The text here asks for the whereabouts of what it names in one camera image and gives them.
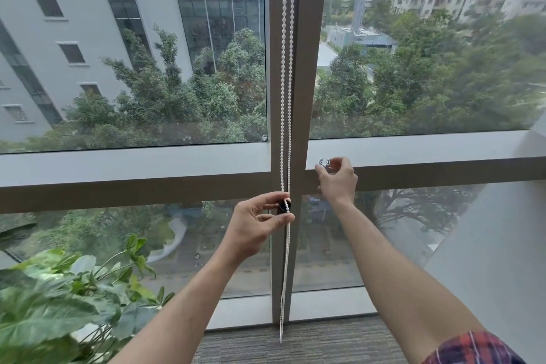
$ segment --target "person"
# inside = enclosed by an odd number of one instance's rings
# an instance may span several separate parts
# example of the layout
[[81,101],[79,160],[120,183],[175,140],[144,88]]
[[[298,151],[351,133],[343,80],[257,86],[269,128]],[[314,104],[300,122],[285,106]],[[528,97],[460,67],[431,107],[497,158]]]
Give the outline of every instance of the person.
[[[357,176],[348,158],[317,165],[320,187],[338,216],[358,270],[379,315],[409,364],[522,364],[470,310],[426,271],[413,264],[354,205]],[[235,207],[218,250],[117,354],[111,364],[191,363],[229,279],[258,253],[267,237],[294,215],[261,214],[288,193],[272,192]]]

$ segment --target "left hand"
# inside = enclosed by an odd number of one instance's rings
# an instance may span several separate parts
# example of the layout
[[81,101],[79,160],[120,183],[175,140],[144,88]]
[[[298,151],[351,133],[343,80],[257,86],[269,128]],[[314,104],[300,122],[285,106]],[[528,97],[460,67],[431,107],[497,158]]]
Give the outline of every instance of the left hand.
[[248,257],[256,255],[275,230],[293,222],[295,218],[292,213],[277,216],[260,213],[263,210],[275,210],[279,201],[289,197],[289,193],[272,191],[239,202],[218,251],[228,256],[237,266]]

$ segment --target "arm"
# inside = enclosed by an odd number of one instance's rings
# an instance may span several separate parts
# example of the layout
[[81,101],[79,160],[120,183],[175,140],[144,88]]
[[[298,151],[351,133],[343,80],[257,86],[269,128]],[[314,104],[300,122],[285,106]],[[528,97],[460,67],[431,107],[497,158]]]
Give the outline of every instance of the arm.
[[322,166],[320,190],[339,217],[362,281],[379,315],[409,364],[420,364],[441,343],[468,331],[485,329],[445,286],[399,252],[354,206],[358,177],[349,159]]
[[215,254],[110,363],[191,363],[231,275],[243,260],[259,252],[270,234],[294,220],[291,213],[259,214],[288,196],[272,192],[237,204]]

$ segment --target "red plaid shirt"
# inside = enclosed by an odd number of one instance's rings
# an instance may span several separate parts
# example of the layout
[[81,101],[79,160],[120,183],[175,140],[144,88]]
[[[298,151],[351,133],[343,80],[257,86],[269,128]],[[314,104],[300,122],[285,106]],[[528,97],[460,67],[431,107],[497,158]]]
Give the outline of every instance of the red plaid shirt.
[[509,346],[487,331],[468,332],[444,342],[423,364],[525,364]]

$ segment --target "forearm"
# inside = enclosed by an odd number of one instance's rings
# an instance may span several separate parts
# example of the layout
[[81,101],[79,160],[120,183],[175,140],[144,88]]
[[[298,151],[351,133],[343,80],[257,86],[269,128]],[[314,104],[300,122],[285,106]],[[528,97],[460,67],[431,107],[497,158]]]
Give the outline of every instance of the forearm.
[[193,355],[237,264],[217,250],[188,285],[138,333],[112,364],[185,364]]
[[409,364],[483,326],[435,278],[399,252],[353,204],[334,205],[370,298]]

